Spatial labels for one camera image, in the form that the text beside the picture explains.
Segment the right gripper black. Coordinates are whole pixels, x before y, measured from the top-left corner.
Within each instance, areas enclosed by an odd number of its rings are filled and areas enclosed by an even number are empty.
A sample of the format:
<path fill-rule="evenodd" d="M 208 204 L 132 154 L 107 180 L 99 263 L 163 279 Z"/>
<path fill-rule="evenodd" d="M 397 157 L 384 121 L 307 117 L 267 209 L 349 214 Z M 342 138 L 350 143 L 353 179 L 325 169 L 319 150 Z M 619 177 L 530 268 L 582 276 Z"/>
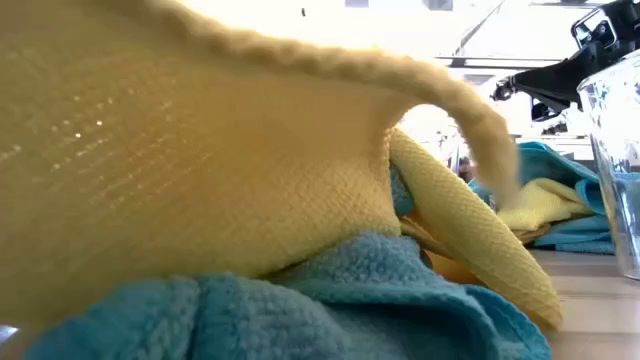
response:
<path fill-rule="evenodd" d="M 546 67 L 508 76 L 496 83 L 494 101 L 506 101 L 517 92 L 532 97 L 530 116 L 541 123 L 563 114 L 571 103 L 580 105 L 578 85 L 606 65 L 605 48 L 639 38 L 639 2 L 615 0 L 597 8 L 602 16 L 597 25 L 597 42 L 587 45 L 570 58 Z"/>

